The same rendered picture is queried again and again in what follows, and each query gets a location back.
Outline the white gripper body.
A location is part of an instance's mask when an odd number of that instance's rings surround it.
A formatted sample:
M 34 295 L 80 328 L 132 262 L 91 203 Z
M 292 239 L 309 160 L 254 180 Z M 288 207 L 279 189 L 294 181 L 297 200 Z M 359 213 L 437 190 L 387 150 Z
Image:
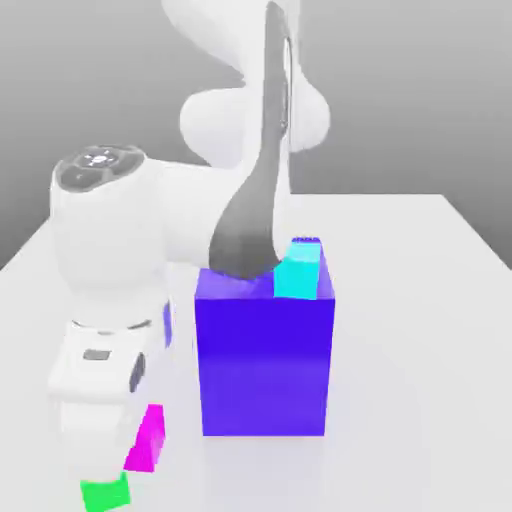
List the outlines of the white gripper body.
M 138 429 L 136 403 L 52 401 L 58 453 L 80 480 L 116 480 Z

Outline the small magenta cube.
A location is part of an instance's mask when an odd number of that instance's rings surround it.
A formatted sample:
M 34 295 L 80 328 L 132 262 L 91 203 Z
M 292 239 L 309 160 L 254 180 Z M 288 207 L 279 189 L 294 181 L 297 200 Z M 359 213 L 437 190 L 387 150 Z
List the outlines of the small magenta cube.
M 128 452 L 123 469 L 153 473 L 166 439 L 164 407 L 149 404 L 139 425 L 134 445 Z

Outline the small green cube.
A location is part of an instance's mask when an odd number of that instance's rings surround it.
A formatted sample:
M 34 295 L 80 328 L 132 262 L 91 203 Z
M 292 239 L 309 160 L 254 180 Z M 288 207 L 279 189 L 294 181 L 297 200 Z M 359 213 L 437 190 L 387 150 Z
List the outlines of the small green cube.
M 128 477 L 125 471 L 122 471 L 120 476 L 112 481 L 82 480 L 80 490 L 86 512 L 108 512 L 131 503 Z

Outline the small cyan cube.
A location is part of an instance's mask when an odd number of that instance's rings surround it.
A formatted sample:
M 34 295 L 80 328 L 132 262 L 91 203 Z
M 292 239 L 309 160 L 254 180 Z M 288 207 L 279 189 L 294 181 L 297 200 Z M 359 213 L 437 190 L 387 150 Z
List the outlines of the small cyan cube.
M 321 245 L 293 242 L 282 262 L 274 269 L 274 296 L 315 300 L 319 281 Z

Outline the large blue box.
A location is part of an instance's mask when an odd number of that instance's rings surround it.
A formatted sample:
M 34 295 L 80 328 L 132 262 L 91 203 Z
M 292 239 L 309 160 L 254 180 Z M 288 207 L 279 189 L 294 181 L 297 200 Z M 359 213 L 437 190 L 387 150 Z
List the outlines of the large blue box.
M 275 297 L 274 270 L 253 280 L 199 273 L 195 324 L 206 436 L 325 432 L 335 292 L 320 239 L 293 242 L 321 245 L 315 300 Z

